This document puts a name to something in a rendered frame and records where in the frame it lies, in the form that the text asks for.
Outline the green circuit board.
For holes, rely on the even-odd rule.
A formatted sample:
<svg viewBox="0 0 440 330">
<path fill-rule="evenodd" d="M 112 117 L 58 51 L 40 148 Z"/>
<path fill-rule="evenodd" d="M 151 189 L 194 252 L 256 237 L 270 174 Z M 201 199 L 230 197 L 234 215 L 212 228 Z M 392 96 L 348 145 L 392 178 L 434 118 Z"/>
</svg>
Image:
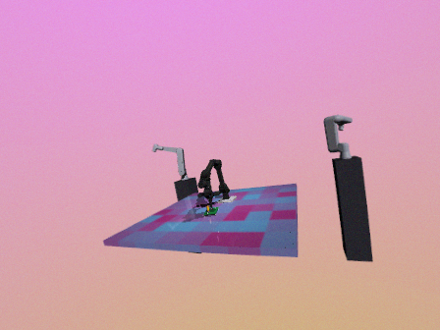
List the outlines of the green circuit board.
<svg viewBox="0 0 440 330">
<path fill-rule="evenodd" d="M 216 216 L 216 212 L 219 209 L 219 207 L 212 208 L 212 204 L 210 204 L 210 207 L 211 208 L 209 208 L 209 206 L 206 206 L 207 210 L 205 211 L 205 213 L 203 215 L 215 214 L 215 216 Z"/>
</svg>

